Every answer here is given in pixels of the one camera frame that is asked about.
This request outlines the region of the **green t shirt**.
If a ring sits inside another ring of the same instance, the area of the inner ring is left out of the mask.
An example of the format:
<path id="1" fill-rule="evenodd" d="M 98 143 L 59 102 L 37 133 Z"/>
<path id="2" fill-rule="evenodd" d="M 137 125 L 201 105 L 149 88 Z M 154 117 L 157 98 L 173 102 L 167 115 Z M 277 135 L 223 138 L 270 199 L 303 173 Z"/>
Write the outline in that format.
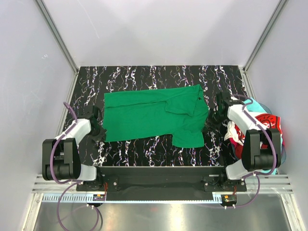
<path id="1" fill-rule="evenodd" d="M 208 117 L 203 93 L 200 85 L 106 93 L 106 141 L 171 135 L 176 147 L 203 147 L 202 131 Z"/>

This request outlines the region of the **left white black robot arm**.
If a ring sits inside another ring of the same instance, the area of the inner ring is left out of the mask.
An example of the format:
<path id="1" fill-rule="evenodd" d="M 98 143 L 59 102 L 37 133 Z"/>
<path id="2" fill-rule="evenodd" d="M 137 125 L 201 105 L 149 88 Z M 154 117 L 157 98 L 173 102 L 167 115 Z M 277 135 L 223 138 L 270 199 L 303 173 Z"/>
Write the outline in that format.
<path id="1" fill-rule="evenodd" d="M 97 167 L 81 163 L 78 147 L 85 137 L 90 137 L 95 143 L 105 139 L 106 130 L 98 121 L 102 112 L 93 105 L 78 116 L 68 103 L 64 102 L 64 106 L 73 121 L 60 135 L 42 143 L 42 176 L 44 180 L 58 184 L 96 181 L 99 177 Z"/>

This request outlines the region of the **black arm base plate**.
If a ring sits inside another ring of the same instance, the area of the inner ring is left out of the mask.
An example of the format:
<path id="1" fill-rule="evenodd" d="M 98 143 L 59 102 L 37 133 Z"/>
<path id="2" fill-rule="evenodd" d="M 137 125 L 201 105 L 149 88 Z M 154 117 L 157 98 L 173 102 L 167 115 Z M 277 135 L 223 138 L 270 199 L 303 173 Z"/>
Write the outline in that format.
<path id="1" fill-rule="evenodd" d="M 77 186 L 78 192 L 121 196 L 162 195 L 201 198 L 206 193 L 243 193 L 237 184 L 227 190 L 215 185 L 223 167 L 99 167 L 96 181 Z"/>

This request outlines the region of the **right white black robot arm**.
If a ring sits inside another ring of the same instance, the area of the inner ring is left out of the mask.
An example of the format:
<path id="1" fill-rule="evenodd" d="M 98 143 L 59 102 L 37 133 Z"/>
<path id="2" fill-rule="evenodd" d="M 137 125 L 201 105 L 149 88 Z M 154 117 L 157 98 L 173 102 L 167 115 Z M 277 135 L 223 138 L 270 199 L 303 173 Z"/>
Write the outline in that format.
<path id="1" fill-rule="evenodd" d="M 272 114 L 250 112 L 240 95 L 219 92 L 217 105 L 209 110 L 204 132 L 219 131 L 224 121 L 229 122 L 226 139 L 233 139 L 241 147 L 241 156 L 226 165 L 215 185 L 227 190 L 252 175 L 270 175 L 282 163 L 282 131 L 280 118 Z"/>

